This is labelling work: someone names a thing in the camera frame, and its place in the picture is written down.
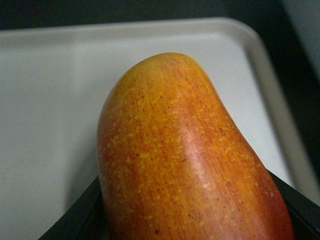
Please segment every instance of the apple skin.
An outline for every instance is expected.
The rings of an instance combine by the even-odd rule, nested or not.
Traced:
[[[292,240],[287,207],[202,67],[147,58],[108,95],[99,180],[111,240]]]

